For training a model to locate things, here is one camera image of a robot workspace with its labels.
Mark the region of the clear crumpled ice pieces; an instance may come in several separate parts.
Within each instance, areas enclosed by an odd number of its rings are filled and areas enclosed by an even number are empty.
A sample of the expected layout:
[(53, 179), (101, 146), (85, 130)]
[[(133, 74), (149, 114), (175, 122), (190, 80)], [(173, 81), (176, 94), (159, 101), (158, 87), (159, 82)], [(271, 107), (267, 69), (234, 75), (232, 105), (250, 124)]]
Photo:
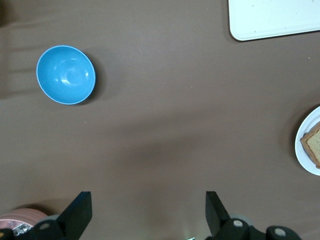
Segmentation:
[(9, 221), (7, 227), (13, 231), (15, 236), (28, 232), (33, 226), (22, 221)]

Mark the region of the bread slice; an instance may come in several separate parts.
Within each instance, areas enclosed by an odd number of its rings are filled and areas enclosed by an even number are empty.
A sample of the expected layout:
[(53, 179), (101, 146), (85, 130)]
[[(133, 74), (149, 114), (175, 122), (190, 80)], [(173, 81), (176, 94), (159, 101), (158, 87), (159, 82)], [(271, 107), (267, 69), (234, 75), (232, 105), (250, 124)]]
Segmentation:
[(315, 167), (320, 170), (320, 121), (300, 139), (300, 143)]

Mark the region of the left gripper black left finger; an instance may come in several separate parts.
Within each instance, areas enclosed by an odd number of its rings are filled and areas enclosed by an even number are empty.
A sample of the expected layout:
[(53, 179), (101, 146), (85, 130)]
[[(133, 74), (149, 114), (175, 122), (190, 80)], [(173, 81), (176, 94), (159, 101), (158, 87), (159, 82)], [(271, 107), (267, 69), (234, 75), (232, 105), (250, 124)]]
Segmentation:
[(30, 230), (31, 240), (79, 240), (92, 219), (92, 195), (82, 191), (59, 215), (49, 216)]

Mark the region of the pink bowl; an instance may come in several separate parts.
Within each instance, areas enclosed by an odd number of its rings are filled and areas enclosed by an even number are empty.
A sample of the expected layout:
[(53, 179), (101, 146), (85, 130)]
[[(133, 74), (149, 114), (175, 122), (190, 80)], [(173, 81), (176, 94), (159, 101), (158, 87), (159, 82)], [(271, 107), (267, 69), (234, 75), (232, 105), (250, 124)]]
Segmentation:
[(8, 228), (9, 221), (20, 221), (35, 226), (40, 220), (47, 215), (40, 210), (32, 208), (19, 208), (0, 215), (0, 229)]

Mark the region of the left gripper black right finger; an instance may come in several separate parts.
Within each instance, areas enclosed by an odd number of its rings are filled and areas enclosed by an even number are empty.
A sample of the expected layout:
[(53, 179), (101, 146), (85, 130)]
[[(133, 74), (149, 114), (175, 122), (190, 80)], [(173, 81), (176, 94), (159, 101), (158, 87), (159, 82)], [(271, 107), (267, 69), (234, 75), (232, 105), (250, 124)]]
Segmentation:
[(205, 218), (210, 231), (205, 240), (265, 240), (265, 234), (245, 220), (230, 217), (215, 191), (205, 194)]

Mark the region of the blue bowl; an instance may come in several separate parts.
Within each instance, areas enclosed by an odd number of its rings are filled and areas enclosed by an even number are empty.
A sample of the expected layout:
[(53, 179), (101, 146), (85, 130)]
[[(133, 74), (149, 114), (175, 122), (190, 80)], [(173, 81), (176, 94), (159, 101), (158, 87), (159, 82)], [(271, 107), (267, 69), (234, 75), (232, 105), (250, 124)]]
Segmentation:
[(76, 105), (87, 100), (96, 85), (96, 70), (81, 50), (56, 45), (45, 50), (36, 65), (43, 93), (56, 103)]

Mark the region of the white round plate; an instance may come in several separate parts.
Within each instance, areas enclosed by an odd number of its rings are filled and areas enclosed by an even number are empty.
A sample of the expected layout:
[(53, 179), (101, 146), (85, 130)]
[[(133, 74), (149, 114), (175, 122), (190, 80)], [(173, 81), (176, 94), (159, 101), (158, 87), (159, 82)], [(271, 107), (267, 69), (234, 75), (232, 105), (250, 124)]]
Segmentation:
[(307, 134), (318, 122), (320, 122), (320, 106), (312, 110), (300, 124), (294, 141), (295, 155), (300, 165), (309, 173), (320, 176), (320, 169), (309, 158), (303, 148), (300, 139)]

